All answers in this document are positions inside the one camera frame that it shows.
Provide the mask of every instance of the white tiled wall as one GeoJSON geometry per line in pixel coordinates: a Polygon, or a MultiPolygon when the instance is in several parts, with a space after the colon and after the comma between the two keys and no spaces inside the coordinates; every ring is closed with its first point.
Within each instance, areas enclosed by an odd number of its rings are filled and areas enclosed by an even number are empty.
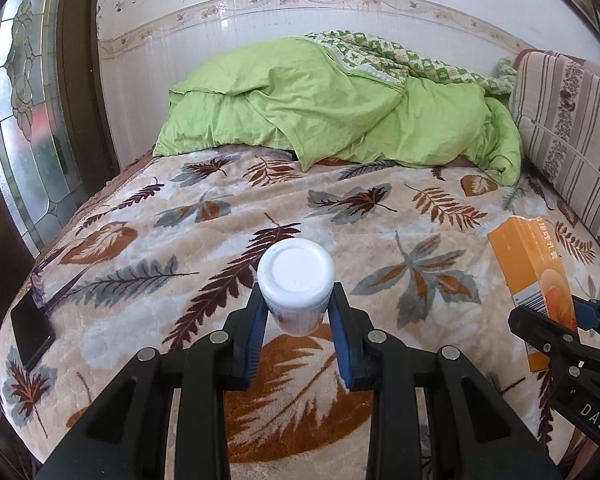
{"type": "Polygon", "coordinates": [[[512,51],[484,38],[412,16],[309,8],[254,12],[172,32],[112,59],[101,54],[109,126],[120,165],[157,139],[168,110],[168,89],[215,54],[236,46],[315,30],[364,30],[435,59],[483,73],[512,51]]]}
{"type": "MultiPolygon", "coordinates": [[[[98,0],[98,38],[103,43],[149,22],[209,0],[98,0]]],[[[536,46],[600,63],[600,43],[561,0],[429,0],[493,23],[536,46]]],[[[309,31],[349,28],[375,33],[413,50],[470,70],[489,73],[502,49],[444,23],[417,14],[320,8],[255,12],[205,23],[143,41],[110,59],[102,59],[107,114],[121,165],[145,152],[168,112],[167,90],[197,64],[217,52],[267,38],[309,31]]]]}

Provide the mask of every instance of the stained glass window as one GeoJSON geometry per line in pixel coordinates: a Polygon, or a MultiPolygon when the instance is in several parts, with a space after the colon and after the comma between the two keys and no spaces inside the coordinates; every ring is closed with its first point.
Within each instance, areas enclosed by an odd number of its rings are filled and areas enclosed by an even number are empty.
{"type": "Polygon", "coordinates": [[[0,10],[0,190],[36,256],[87,199],[62,116],[58,0],[0,10]]]}

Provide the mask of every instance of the green duvet cover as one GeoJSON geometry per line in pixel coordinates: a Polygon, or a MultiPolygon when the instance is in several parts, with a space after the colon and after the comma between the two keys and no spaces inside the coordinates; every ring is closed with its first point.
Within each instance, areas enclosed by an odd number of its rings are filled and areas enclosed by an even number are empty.
{"type": "Polygon", "coordinates": [[[464,155],[510,185],[520,135],[491,96],[510,92],[515,71],[499,69],[485,78],[347,31],[258,43],[170,90],[154,155],[245,143],[295,150],[303,169],[328,156],[433,166],[464,155]]]}

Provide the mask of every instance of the sofa backrest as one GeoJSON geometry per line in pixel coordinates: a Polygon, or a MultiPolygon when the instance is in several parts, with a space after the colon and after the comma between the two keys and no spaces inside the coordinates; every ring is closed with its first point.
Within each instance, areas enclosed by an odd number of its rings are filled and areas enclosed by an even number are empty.
{"type": "Polygon", "coordinates": [[[526,54],[509,101],[525,154],[600,245],[600,77],[561,54],[526,54]]]}

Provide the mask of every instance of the barcode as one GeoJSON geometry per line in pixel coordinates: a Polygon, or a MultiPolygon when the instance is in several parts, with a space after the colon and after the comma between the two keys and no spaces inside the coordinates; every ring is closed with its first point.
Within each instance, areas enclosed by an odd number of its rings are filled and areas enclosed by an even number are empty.
{"type": "Polygon", "coordinates": [[[522,300],[520,305],[528,306],[530,309],[535,310],[538,314],[548,316],[546,303],[544,302],[544,297],[542,296],[542,292],[540,290],[522,300]]]}

